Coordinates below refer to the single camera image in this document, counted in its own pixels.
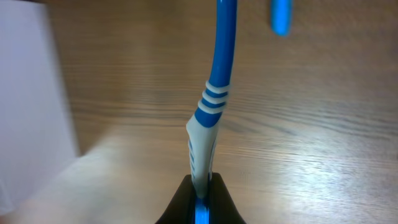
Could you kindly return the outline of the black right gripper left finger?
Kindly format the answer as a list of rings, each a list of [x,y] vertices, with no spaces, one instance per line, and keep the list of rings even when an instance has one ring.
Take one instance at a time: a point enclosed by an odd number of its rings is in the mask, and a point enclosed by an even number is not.
[[[180,183],[167,208],[155,224],[193,224],[196,192],[191,175]]]

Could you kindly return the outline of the blue white toothbrush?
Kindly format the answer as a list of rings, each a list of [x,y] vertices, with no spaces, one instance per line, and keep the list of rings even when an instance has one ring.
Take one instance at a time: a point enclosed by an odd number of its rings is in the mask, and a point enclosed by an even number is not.
[[[205,200],[212,178],[212,164],[220,118],[228,102],[236,39],[237,0],[216,1],[216,39],[209,79],[189,119],[186,130],[190,172],[195,189],[192,223],[209,223]]]

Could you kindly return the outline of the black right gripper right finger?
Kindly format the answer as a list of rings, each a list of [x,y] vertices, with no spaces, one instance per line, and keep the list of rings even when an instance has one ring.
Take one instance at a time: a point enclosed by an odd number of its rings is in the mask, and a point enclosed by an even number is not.
[[[219,173],[212,173],[208,190],[210,224],[246,224]]]

